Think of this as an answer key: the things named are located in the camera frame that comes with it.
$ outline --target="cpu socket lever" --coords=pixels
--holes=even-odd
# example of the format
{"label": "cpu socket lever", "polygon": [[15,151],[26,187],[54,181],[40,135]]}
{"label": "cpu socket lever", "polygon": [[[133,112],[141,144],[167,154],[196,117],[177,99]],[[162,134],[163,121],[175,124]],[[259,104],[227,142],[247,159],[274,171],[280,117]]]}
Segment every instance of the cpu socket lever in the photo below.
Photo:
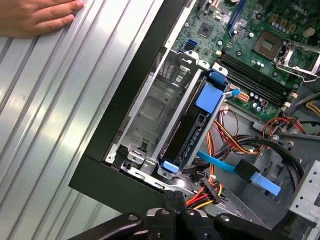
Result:
{"label": "cpu socket lever", "polygon": [[[293,55],[297,54],[297,51],[299,51],[300,48],[306,52],[318,54],[316,61],[314,61],[314,64],[309,69],[303,69],[292,63]],[[276,67],[289,74],[302,78],[304,83],[315,82],[320,78],[320,48],[289,41],[285,45],[284,55],[277,59]]]}

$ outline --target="motherboard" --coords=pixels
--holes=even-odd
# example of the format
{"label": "motherboard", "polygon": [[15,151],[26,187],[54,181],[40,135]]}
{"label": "motherboard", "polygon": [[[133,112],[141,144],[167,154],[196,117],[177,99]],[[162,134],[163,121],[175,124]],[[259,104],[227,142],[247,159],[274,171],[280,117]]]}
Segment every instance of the motherboard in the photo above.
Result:
{"label": "motherboard", "polygon": [[[198,0],[173,50],[196,51],[228,70],[229,103],[268,121],[290,106],[302,79],[277,68],[288,41],[318,47],[319,3],[288,0]],[[290,65],[309,69],[319,54],[298,49]]]}

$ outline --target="blue connector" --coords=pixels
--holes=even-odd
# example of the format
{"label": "blue connector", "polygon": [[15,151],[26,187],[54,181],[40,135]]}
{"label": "blue connector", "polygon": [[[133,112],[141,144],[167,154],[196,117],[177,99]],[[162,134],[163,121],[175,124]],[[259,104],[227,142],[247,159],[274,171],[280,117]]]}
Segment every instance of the blue connector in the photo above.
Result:
{"label": "blue connector", "polygon": [[254,166],[247,161],[241,160],[240,163],[236,167],[234,167],[202,151],[198,151],[197,155],[199,156],[199,158],[206,161],[207,163],[213,164],[226,172],[236,173],[248,183],[253,182],[275,196],[277,196],[281,190],[281,188],[278,185],[274,184],[272,181],[266,179],[264,176],[262,176],[256,171],[253,172],[252,169],[254,169]]}
{"label": "blue connector", "polygon": [[168,162],[168,161],[164,161],[162,163],[162,167],[164,169],[167,169],[169,172],[174,173],[174,174],[176,174],[179,171],[179,167],[178,166],[176,166],[176,165],[174,165],[174,164],[172,164],[171,162]]}
{"label": "blue connector", "polygon": [[240,94],[240,90],[239,89],[235,89],[232,91],[232,97],[236,97]]}
{"label": "blue connector", "polygon": [[202,160],[206,161],[207,163],[213,164],[215,166],[217,166],[218,168],[225,170],[226,172],[230,172],[230,173],[234,173],[235,171],[235,167],[227,164],[223,161],[220,161],[202,151],[198,151],[197,153],[198,157],[201,158]]}
{"label": "blue connector", "polygon": [[212,114],[216,109],[223,92],[209,83],[206,83],[201,90],[195,105]]}
{"label": "blue connector", "polygon": [[255,172],[252,177],[250,178],[250,180],[255,183],[256,185],[264,188],[265,190],[269,191],[270,193],[272,193],[275,196],[278,196],[281,188],[274,184],[272,181],[266,179],[264,176],[262,176],[261,174],[259,174],[258,172]]}

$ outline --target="ribbed metal panel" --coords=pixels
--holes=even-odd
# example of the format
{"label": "ribbed metal panel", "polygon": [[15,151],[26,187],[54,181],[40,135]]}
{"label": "ribbed metal panel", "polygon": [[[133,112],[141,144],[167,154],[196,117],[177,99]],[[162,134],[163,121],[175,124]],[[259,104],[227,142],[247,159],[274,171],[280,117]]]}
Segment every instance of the ribbed metal panel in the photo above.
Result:
{"label": "ribbed metal panel", "polygon": [[88,0],[59,32],[0,38],[1,240],[64,240],[119,214],[68,183],[162,2]]}

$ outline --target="expansion slot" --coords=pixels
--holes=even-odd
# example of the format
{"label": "expansion slot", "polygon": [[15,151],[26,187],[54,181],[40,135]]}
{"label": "expansion slot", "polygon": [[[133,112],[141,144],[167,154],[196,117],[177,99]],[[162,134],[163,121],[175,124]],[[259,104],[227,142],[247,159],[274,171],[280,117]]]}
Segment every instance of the expansion slot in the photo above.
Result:
{"label": "expansion slot", "polygon": [[236,10],[234,11],[232,17],[230,18],[230,21],[228,23],[230,37],[232,36],[232,31],[233,31],[234,25],[235,25],[238,17],[240,16],[240,14],[242,13],[242,10],[244,9],[246,2],[247,2],[247,0],[240,0]]}
{"label": "expansion slot", "polygon": [[233,56],[224,54],[221,65],[228,70],[227,79],[231,83],[244,87],[277,106],[282,106],[287,101],[289,94],[285,86]]}

